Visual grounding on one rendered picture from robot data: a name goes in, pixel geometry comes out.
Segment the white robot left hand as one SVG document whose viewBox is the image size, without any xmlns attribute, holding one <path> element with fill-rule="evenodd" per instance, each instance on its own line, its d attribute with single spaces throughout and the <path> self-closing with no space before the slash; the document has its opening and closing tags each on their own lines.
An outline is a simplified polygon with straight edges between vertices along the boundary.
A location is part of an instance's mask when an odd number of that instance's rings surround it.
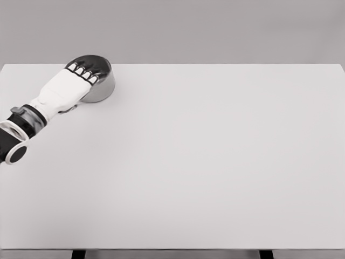
<svg viewBox="0 0 345 259">
<path fill-rule="evenodd" d="M 99 80 L 76 64 L 62 69 L 41 89 L 37 106 L 46 114 L 65 112 L 75 106 Z"/>
</svg>

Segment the shiny steel pot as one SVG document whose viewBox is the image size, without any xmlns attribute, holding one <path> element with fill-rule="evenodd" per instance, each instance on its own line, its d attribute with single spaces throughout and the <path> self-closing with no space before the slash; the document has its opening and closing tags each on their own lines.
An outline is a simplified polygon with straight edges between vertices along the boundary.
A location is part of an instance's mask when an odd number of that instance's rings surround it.
<svg viewBox="0 0 345 259">
<path fill-rule="evenodd" d="M 98 103 L 107 99 L 115 89 L 115 77 L 110 62 L 93 54 L 70 61 L 65 69 L 88 83 L 90 90 L 80 99 L 83 103 Z"/>
</svg>

